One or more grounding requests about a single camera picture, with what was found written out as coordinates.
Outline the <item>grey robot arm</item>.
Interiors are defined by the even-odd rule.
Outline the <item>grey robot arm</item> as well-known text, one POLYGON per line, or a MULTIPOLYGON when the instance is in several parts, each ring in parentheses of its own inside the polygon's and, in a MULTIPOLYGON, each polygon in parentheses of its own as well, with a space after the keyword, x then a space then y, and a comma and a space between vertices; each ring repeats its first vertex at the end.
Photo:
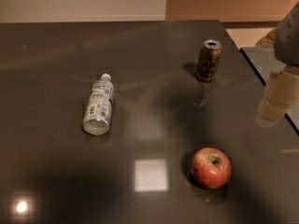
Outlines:
POLYGON ((271 72, 266 80, 256 116, 263 128, 278 123, 299 100, 299 2, 278 25, 274 53, 285 67, 271 72))

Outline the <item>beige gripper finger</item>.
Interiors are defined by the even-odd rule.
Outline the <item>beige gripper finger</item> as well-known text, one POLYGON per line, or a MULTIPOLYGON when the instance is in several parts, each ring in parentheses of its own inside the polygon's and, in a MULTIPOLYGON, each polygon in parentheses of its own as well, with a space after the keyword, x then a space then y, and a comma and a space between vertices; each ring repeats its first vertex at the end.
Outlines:
POLYGON ((272 71, 266 80, 256 123, 263 128, 277 124, 299 100, 299 67, 285 66, 280 72, 272 71))

